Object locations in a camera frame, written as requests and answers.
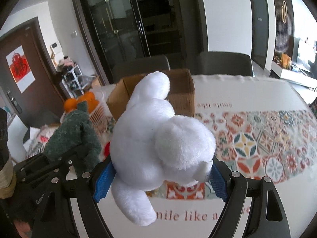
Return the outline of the white plush toy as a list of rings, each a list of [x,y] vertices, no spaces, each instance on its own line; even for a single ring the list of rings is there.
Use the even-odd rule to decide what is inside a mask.
[[[111,190],[128,220],[148,226],[156,212],[147,197],[165,181],[184,187],[204,183],[216,149],[213,133],[193,117],[177,115],[167,100],[168,76],[146,75],[116,121],[110,156],[116,170]]]

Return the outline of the red pompom toy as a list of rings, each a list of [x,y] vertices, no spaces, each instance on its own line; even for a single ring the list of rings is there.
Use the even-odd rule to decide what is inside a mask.
[[[109,154],[110,154],[110,141],[105,144],[103,154],[104,154],[104,157],[109,156]]]

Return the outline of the white fruit basket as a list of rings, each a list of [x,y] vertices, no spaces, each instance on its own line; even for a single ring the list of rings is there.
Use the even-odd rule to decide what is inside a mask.
[[[105,92],[101,90],[92,89],[90,92],[95,94],[96,100],[99,101],[98,106],[95,110],[89,113],[89,119],[92,122],[95,130],[102,132],[107,127],[107,116],[106,116],[106,102],[105,102]],[[77,99],[77,105],[80,102],[86,102],[83,98],[83,95],[79,96]],[[63,113],[60,122],[62,123],[68,113]]]

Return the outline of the patterned table cloth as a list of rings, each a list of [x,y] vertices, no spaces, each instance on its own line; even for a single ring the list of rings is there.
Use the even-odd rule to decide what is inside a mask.
[[[289,83],[268,77],[196,75],[196,118],[217,141],[217,158],[244,177],[271,178],[290,234],[300,237],[316,214],[316,118]],[[157,220],[131,223],[111,193],[98,203],[115,237],[208,237],[223,201],[210,184],[164,183],[150,192]]]

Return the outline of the orange right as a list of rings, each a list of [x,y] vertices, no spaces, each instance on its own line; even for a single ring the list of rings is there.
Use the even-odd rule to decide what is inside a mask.
[[[99,101],[96,100],[95,94],[93,92],[88,91],[83,95],[83,98],[87,102],[88,112],[93,112],[99,104]]]

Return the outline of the orange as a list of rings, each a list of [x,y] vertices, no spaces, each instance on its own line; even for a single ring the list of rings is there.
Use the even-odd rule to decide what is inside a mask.
[[[77,109],[77,99],[75,98],[68,98],[63,105],[64,112],[69,113],[75,109]]]
[[[99,101],[96,100],[95,94],[93,92],[88,91],[83,95],[83,98],[87,102],[88,112],[93,112],[99,104]]]

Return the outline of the grey side chair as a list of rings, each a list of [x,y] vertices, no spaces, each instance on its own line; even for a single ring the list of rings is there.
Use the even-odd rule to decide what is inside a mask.
[[[60,117],[55,113],[47,110],[32,115],[26,123],[27,127],[40,128],[44,125],[59,124]]]

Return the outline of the orange left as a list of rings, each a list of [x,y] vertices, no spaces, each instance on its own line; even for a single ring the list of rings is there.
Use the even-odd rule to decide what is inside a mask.
[[[68,98],[63,105],[64,112],[69,113],[75,109],[77,109],[77,99],[75,98]]]

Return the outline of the brown entrance door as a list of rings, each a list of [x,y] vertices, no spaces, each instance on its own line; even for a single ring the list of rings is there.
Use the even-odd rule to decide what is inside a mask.
[[[53,80],[53,65],[37,18],[1,36],[1,88],[27,127],[58,124],[64,95]]]

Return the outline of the white shoe shelf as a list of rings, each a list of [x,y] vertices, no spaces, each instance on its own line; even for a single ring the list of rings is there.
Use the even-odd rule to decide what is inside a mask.
[[[79,66],[76,63],[68,66],[63,64],[59,66],[59,70],[72,96],[77,98],[83,95],[86,84],[84,84],[83,74]]]

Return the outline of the dark chair right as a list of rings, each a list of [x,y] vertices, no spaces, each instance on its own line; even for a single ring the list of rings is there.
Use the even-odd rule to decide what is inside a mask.
[[[197,57],[196,74],[253,77],[251,58],[234,52],[203,51]]]

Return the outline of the dark chair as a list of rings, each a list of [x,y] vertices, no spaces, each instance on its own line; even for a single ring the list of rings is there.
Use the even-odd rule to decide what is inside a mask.
[[[197,57],[196,74],[253,77],[251,58],[234,52],[203,51]]]
[[[165,55],[140,58],[129,62],[126,61],[116,64],[113,67],[113,82],[117,83],[123,77],[161,70],[170,70],[169,61]]]

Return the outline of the white intercom panel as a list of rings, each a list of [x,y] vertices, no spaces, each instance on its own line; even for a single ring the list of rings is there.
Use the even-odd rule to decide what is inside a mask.
[[[55,43],[50,45],[51,51],[54,55],[57,55],[62,52],[62,47],[60,42],[57,40]]]

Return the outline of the red fu poster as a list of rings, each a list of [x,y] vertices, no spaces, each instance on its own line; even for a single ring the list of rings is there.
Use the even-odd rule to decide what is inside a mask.
[[[6,60],[14,82],[19,91],[23,93],[35,81],[35,77],[24,53],[23,46],[20,45],[12,52],[8,53]]]

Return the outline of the dark glass cabinet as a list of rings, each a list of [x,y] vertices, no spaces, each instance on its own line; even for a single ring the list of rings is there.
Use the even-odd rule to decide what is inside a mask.
[[[103,84],[117,64],[165,55],[170,66],[198,73],[207,47],[202,0],[72,0],[81,34]]]

